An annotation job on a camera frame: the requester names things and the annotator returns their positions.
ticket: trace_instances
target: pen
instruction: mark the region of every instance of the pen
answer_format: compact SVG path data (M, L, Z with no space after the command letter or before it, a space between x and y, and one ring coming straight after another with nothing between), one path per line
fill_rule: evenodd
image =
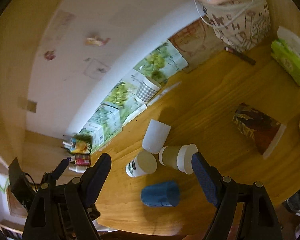
M249 64L251 64L253 66L256 64L256 61L254 59L249 58L247 55L244 55L243 53L240 53L240 52L236 51L235 49L225 46L225 50L236 55L240 59L243 59L244 61L248 62Z

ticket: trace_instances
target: green tissue box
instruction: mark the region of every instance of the green tissue box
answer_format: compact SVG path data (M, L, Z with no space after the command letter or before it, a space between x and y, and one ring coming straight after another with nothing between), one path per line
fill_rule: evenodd
M300 56L284 40L278 39L271 44L271 56L288 72L300 86Z

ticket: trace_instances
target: gray checkered cup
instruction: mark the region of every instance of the gray checkered cup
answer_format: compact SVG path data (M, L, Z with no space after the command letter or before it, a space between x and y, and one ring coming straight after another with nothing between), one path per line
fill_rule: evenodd
M136 100L147 104L161 88L162 86L157 81L145 76L137 90Z

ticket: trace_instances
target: white bottle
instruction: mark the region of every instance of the white bottle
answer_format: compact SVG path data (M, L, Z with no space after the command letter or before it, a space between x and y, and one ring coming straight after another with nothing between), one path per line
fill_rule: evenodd
M84 173L87 170L87 166L72 166L69 167L69 170L77 172L77 173Z

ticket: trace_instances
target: white lid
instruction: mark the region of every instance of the white lid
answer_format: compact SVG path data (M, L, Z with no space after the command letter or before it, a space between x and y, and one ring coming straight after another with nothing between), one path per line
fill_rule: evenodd
M160 150L160 152L159 152L159 162L160 162L162 165L164 165L164 164L163 164L163 161L162 161L162 154L163 154L163 151L164 151L165 148L167 148L167 146L163 147L163 148Z
M192 164L191 159L192 155L198 152L198 148L194 144L184 145L181 147L177 157L177 166L179 171L182 171L186 174L192 174Z
M159 91L162 86L157 82L155 81L154 79L152 78L149 78L149 77L146 77L143 79L143 82L150 88L152 88L153 90L155 91Z
M277 146L277 144L279 143L284 131L286 130L286 127L287 126L284 125L284 124L280 125L276 135L273 137L273 139L272 139L271 143L269 144L268 148L266 149L266 151L262 155L264 160L270 156L270 154L272 153L274 148Z

